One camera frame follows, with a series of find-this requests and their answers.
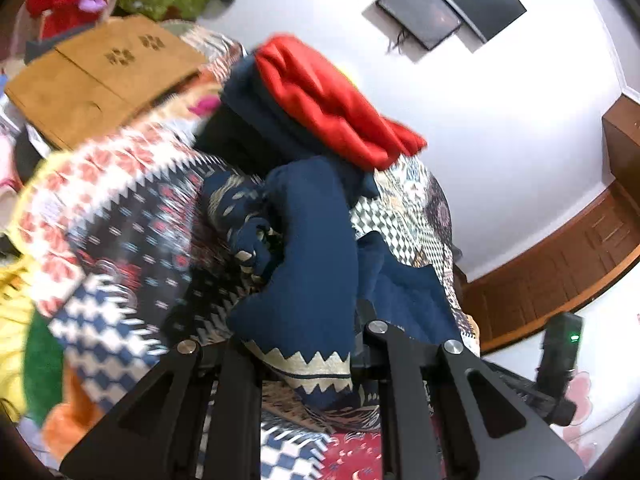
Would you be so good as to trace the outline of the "navy patterned hooded jacket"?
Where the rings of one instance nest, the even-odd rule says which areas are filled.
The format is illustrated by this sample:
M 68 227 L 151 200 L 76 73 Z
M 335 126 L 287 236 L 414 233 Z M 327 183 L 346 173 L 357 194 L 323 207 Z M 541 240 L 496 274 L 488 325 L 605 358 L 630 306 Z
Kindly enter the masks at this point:
M 426 344 L 461 336 L 432 268 L 399 262 L 379 232 L 356 237 L 348 201 L 359 188 L 323 156 L 274 168 L 262 182 L 214 172 L 202 187 L 209 223 L 258 285 L 229 327 L 317 413 L 363 404 L 350 364 L 358 301 Z

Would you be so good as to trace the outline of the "brown wooden door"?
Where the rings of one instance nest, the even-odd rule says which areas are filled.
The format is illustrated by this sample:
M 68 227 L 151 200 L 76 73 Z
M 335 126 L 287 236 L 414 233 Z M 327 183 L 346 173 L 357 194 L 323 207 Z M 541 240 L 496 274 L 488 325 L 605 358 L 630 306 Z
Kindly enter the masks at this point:
M 550 236 L 463 287 L 480 350 L 532 336 L 593 300 L 639 261 L 639 103 L 622 94 L 602 117 L 614 181 Z

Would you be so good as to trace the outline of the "patchwork patterned bedspread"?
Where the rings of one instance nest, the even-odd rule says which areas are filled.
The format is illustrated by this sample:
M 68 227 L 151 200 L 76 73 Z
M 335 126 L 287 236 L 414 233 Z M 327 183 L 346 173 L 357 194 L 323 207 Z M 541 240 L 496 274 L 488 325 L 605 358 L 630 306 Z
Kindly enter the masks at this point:
M 257 49 L 246 53 L 202 28 L 179 39 L 206 57 L 198 72 L 126 125 L 72 150 L 57 148 L 28 181 L 10 224 L 12 243 L 38 264 L 30 288 L 37 311 L 102 412 L 179 341 L 218 344 L 236 336 L 228 317 L 258 289 L 209 223 L 202 187 L 218 171 L 266 177 L 193 147 L 221 104 L 232 66 Z M 352 229 L 356 237 L 381 233 L 407 266 L 432 268 L 458 339 L 477 350 L 480 337 L 454 291 L 448 204 L 419 155 L 371 171 L 380 196 L 349 205 Z M 360 408 L 317 413 L 256 358 L 276 375 L 262 398 L 277 419 L 314 429 L 378 426 L 374 387 L 352 378 Z

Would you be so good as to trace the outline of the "red garment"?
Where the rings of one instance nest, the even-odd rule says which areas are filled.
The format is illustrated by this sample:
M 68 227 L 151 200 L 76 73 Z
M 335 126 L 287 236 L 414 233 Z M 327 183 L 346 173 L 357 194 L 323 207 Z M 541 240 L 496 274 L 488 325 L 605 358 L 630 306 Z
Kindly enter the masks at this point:
M 382 171 L 426 148 L 423 136 L 381 115 L 344 73 L 297 37 L 271 37 L 254 61 L 274 102 L 354 166 Z

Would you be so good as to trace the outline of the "dark navy folded garment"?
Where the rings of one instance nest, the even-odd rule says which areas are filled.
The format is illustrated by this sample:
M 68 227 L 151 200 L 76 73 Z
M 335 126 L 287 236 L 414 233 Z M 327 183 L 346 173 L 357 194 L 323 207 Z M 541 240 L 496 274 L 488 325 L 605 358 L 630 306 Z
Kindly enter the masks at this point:
M 357 168 L 337 155 L 286 114 L 262 83 L 250 54 L 232 66 L 221 93 L 221 104 L 198 130 L 193 147 L 215 155 L 244 174 L 264 178 L 273 169 L 326 156 L 346 188 L 347 203 L 380 196 L 371 171 Z

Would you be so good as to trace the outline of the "brown cardboard box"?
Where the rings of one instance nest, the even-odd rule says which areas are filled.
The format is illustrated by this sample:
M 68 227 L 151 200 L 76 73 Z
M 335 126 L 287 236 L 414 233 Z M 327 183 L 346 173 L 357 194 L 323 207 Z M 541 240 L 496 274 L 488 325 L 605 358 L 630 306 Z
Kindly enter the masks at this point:
M 205 62 L 160 24 L 131 15 L 60 42 L 11 79 L 6 95 L 48 142 L 76 148 L 128 122 Z

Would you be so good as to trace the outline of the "red plush toy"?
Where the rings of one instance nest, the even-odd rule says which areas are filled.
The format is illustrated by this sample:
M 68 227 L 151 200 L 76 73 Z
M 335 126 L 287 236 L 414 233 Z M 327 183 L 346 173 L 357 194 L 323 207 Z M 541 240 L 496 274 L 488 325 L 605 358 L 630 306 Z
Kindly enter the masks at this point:
M 28 14 L 39 23 L 39 40 L 91 25 L 101 17 L 106 7 L 107 0 L 26 0 Z

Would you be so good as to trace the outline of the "wall mounted monitor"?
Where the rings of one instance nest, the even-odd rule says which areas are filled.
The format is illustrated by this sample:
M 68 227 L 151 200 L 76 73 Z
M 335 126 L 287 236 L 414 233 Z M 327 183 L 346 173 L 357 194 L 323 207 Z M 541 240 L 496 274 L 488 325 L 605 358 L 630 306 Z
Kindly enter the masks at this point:
M 375 4 L 427 51 L 462 26 L 462 19 L 444 0 L 376 0 Z

